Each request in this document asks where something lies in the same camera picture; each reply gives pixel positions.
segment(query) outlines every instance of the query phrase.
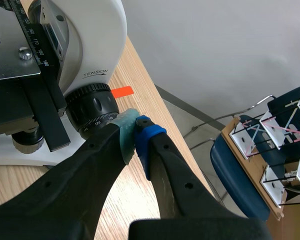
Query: silver screw knob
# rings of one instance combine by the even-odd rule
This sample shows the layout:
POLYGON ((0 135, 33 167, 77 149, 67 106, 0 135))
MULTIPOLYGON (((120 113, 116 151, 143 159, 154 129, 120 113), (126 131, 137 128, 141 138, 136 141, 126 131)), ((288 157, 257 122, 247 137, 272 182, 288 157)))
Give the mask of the silver screw knob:
POLYGON ((32 51, 26 46, 22 46, 19 48, 19 57, 22 60, 30 60, 32 58, 32 51))

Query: focus knob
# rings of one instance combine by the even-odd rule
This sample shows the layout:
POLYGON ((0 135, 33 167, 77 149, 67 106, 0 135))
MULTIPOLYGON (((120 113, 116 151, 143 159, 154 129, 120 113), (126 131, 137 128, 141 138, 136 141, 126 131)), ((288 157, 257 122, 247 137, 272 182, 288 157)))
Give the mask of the focus knob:
POLYGON ((91 135, 119 114, 117 102, 110 87, 104 83, 93 83, 76 89, 66 98, 66 114, 81 137, 91 135))
POLYGON ((14 147, 23 154, 32 154, 39 150, 45 142, 39 127, 12 134, 14 147))

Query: wooden table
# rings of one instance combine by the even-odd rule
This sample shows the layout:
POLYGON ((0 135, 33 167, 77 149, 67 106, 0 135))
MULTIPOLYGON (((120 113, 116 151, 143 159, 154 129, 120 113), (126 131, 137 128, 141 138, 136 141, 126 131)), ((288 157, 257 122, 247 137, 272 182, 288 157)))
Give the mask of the wooden table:
MULTIPOLYGON (((23 0, 27 11, 32 0, 23 0)), ((137 109, 156 124, 166 128, 179 151, 201 182, 208 184, 169 114, 154 83, 136 53, 129 38, 120 62, 111 78, 112 89, 131 86, 134 94, 117 99, 120 112, 137 109)), ((0 166, 0 204, 19 194, 46 172, 44 167, 0 166)), ((136 155, 114 183, 101 212, 95 239, 128 239, 133 220, 159 218, 159 209, 153 187, 146 180, 136 155)))

